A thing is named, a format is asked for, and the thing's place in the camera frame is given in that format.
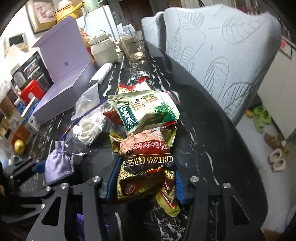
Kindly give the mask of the clear bag with white item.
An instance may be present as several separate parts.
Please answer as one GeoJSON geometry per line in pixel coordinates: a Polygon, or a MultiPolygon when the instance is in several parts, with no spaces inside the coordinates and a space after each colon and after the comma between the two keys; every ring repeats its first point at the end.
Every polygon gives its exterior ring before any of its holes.
{"type": "Polygon", "coordinates": [[[66,140],[85,145],[93,143],[107,122],[104,113],[111,109],[106,98],[99,96],[99,83],[93,82],[76,102],[75,113],[71,118],[72,128],[66,140]]]}

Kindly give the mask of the brown cereal snack packet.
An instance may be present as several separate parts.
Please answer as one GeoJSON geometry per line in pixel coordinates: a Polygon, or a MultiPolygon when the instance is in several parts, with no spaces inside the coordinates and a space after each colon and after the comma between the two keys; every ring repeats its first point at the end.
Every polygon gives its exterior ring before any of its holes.
{"type": "Polygon", "coordinates": [[[112,131],[109,135],[113,151],[121,157],[117,174],[119,202],[155,195],[158,205],[171,217],[180,208],[176,197],[176,174],[170,148],[176,126],[153,128],[128,138],[112,131]]]}

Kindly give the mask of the green white medicine packet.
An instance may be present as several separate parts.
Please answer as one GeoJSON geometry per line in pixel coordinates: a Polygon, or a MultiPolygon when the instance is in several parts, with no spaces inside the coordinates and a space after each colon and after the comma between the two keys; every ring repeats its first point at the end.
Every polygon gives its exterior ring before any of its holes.
{"type": "Polygon", "coordinates": [[[110,95],[109,103],[123,122],[127,137],[175,123],[180,112],[168,93],[145,90],[110,95]]]}

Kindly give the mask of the red foil snack packet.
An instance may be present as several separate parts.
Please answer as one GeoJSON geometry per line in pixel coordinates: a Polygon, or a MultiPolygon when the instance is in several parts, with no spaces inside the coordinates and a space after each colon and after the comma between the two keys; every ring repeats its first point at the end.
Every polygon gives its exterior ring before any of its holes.
{"type": "Polygon", "coordinates": [[[120,116],[118,115],[118,113],[116,112],[116,110],[106,111],[103,113],[103,115],[105,117],[107,117],[110,121],[112,121],[113,123],[123,125],[123,122],[122,122],[120,116]]]}

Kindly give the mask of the gold foil ball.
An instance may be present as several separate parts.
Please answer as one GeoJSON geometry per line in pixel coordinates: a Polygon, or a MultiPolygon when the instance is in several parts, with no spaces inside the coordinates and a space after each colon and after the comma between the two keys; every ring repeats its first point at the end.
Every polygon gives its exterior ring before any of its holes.
{"type": "Polygon", "coordinates": [[[15,152],[19,155],[23,155],[26,149],[26,144],[22,140],[16,140],[14,143],[15,152]]]}

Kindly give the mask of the blue white small box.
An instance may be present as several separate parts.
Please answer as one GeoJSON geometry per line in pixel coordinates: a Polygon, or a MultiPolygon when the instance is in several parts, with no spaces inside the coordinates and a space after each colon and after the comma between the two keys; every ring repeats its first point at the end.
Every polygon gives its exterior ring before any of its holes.
{"type": "Polygon", "coordinates": [[[41,126],[33,115],[38,103],[39,100],[34,96],[21,114],[21,117],[23,118],[22,125],[33,135],[39,132],[41,126]]]}

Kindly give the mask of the beige slippers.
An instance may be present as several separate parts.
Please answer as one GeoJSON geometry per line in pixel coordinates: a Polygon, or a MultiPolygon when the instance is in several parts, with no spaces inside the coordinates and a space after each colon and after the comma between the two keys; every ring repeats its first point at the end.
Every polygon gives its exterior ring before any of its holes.
{"type": "Polygon", "coordinates": [[[282,172],[286,166],[286,160],[283,157],[283,152],[280,148],[275,149],[269,156],[268,162],[271,165],[271,169],[274,173],[282,172]]]}

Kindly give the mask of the black printed food bag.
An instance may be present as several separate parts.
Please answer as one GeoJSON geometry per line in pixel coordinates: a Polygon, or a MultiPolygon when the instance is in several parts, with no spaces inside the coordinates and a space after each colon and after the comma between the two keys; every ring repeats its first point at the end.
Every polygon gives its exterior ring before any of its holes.
{"type": "Polygon", "coordinates": [[[45,93],[53,85],[53,80],[38,51],[22,65],[17,64],[11,70],[11,75],[13,84],[16,84],[20,90],[23,90],[32,80],[35,80],[45,93]]]}

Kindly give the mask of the green children slippers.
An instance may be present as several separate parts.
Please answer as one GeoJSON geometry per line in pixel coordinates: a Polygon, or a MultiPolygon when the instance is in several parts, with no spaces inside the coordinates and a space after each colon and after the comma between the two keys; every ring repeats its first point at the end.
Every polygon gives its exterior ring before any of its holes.
{"type": "Polygon", "coordinates": [[[253,119],[255,129],[258,133],[263,133],[264,127],[272,123],[270,114],[262,105],[255,107],[253,110],[248,109],[245,115],[253,119]]]}

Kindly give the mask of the open lavender gift box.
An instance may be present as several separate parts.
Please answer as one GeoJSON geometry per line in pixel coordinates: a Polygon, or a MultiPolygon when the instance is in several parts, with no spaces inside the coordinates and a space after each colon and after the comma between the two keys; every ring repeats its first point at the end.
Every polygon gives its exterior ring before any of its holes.
{"type": "Polygon", "coordinates": [[[53,80],[53,85],[33,112],[43,125],[55,116],[73,108],[88,89],[96,69],[81,37],[76,19],[68,16],[48,30],[34,47],[53,80]]]}

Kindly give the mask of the white ceramic lidded pot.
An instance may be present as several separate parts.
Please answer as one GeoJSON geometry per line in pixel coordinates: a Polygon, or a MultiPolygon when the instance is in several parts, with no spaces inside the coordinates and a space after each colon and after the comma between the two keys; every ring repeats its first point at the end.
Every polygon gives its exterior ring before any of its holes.
{"type": "Polygon", "coordinates": [[[99,31],[96,36],[90,37],[88,44],[98,67],[106,63],[114,64],[118,60],[116,44],[111,39],[111,34],[99,31]]]}

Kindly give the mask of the white mini fridge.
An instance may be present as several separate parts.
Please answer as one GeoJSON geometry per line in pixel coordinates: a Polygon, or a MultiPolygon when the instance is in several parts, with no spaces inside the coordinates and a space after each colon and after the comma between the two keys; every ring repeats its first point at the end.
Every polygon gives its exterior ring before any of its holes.
{"type": "Polygon", "coordinates": [[[119,40],[117,26],[109,5],[104,5],[95,9],[87,13],[85,16],[81,16],[76,21],[78,27],[83,29],[89,36],[102,34],[104,31],[107,34],[111,34],[113,39],[119,40]]]}

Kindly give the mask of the pale green electric kettle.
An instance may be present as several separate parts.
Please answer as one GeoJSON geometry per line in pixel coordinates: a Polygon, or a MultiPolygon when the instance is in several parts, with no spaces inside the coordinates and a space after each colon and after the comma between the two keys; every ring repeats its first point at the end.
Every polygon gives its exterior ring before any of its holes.
{"type": "Polygon", "coordinates": [[[100,8],[100,3],[102,3],[102,0],[84,0],[83,2],[84,10],[88,13],[100,8]]]}

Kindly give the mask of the wall intercom panel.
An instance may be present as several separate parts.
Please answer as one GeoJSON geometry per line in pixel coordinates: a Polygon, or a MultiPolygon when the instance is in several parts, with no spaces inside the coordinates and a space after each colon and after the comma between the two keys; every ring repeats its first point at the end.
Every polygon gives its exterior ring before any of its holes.
{"type": "Polygon", "coordinates": [[[18,47],[19,49],[25,49],[29,47],[27,36],[25,33],[11,36],[8,39],[5,39],[4,43],[5,43],[6,50],[9,50],[13,45],[18,47]]]}

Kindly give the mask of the framed picture on wall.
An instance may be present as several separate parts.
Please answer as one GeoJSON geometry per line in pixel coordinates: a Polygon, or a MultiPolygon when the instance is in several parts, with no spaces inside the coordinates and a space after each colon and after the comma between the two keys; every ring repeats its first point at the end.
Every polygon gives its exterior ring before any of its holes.
{"type": "Polygon", "coordinates": [[[47,31],[57,23],[53,1],[28,1],[25,6],[34,34],[47,31]]]}

